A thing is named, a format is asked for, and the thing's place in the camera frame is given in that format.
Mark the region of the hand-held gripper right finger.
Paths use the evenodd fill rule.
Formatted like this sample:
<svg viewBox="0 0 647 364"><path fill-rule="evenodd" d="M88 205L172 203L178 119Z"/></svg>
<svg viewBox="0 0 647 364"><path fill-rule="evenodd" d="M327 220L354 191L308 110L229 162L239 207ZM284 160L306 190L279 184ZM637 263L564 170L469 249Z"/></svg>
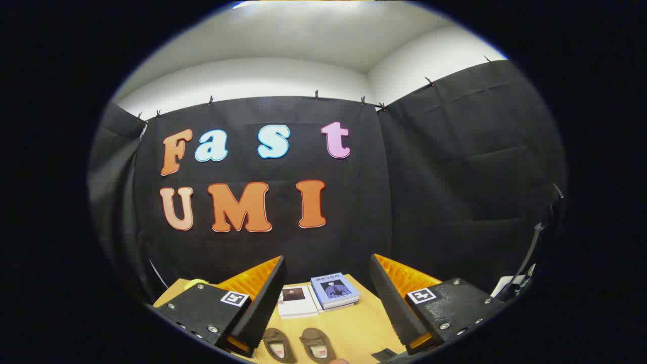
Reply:
<svg viewBox="0 0 647 364"><path fill-rule="evenodd" d="M370 257L369 274L409 355L453 341L504 308L464 279L440 281L379 254Z"/></svg>

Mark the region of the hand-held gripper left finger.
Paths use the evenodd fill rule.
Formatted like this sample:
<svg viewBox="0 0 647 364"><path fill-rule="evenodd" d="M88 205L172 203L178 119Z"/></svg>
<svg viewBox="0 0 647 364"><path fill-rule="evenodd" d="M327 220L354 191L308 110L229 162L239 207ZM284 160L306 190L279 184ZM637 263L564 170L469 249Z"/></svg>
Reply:
<svg viewBox="0 0 647 364"><path fill-rule="evenodd" d="M278 302L286 271L280 255L220 284L187 281L175 297L154 309L196 339L250 358Z"/></svg>

